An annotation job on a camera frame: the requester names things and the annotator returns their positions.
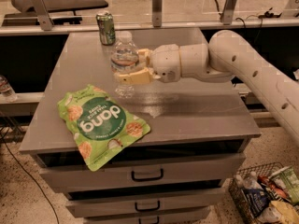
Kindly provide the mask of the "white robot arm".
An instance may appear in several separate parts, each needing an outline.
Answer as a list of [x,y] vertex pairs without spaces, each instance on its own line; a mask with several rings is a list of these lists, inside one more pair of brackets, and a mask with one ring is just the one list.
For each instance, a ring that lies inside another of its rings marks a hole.
[[170,83],[187,77],[220,83],[237,77],[299,142],[299,83],[265,60],[241,35],[220,30],[199,44],[161,45],[139,54],[141,69],[116,73],[120,84]]

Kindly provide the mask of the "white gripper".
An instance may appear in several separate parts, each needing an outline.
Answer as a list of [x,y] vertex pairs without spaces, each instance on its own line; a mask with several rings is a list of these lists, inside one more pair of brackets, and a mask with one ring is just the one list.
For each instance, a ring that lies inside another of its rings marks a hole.
[[149,64],[153,68],[145,67],[131,73],[115,72],[114,78],[120,84],[143,85],[150,84],[153,80],[163,83],[177,82],[180,80],[180,56],[179,46],[176,44],[161,45],[154,51],[140,49],[139,61]]

